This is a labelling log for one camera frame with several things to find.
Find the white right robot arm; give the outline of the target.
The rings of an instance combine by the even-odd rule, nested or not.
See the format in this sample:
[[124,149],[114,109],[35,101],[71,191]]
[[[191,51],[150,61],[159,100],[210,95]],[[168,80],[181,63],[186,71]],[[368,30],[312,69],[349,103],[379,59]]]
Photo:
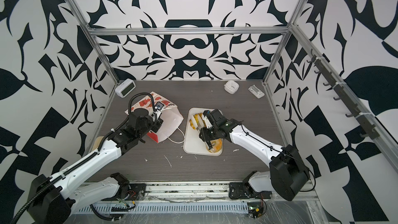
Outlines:
[[247,180],[255,194],[275,191],[284,200],[292,201],[311,179],[310,170],[295,147],[274,144],[251,132],[240,121],[227,119],[220,110],[206,110],[192,122],[208,150],[215,150],[216,140],[226,140],[246,149],[268,166],[268,172],[256,172]]

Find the red patterned paper bag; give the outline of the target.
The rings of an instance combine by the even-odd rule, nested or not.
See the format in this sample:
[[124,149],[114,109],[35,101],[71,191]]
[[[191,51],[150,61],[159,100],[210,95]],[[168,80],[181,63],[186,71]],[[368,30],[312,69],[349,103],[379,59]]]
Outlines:
[[[154,103],[162,103],[162,109],[157,111],[157,116],[163,123],[161,124],[158,131],[150,131],[148,136],[154,140],[156,143],[160,143],[170,138],[170,136],[179,129],[180,124],[183,121],[183,116],[178,110],[176,104],[168,100],[167,98],[157,94],[155,92],[150,92],[154,99]],[[153,114],[152,102],[149,96],[139,96],[139,101],[132,105],[131,112],[133,113],[136,109],[145,109],[148,111],[149,115]]]

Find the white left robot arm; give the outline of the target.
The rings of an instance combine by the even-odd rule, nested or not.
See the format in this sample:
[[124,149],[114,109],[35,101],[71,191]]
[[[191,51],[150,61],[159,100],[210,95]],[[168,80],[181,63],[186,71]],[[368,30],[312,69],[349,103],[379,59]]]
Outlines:
[[81,185],[135,147],[152,128],[159,128],[163,122],[160,116],[158,109],[152,114],[144,108],[134,110],[118,130],[111,131],[100,142],[97,149],[60,172],[49,177],[43,174],[36,177],[21,211],[27,211],[37,224],[62,224],[75,211],[114,197],[129,184],[119,173],[91,186]]

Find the fake bagel ring bread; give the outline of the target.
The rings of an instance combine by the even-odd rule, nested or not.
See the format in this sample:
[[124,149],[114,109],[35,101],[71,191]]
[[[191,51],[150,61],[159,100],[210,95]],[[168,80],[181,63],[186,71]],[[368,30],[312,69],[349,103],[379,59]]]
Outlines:
[[210,146],[206,144],[206,149],[211,153],[217,153],[222,150],[222,139],[210,141]]

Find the yellow fake croissant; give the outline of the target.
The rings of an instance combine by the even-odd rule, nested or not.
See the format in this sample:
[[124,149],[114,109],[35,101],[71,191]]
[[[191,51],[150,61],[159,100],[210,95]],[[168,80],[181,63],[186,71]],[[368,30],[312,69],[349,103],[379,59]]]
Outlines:
[[207,125],[203,119],[203,114],[199,113],[199,114],[194,114],[190,117],[190,126],[192,127],[192,129],[200,131],[201,128],[206,128]]

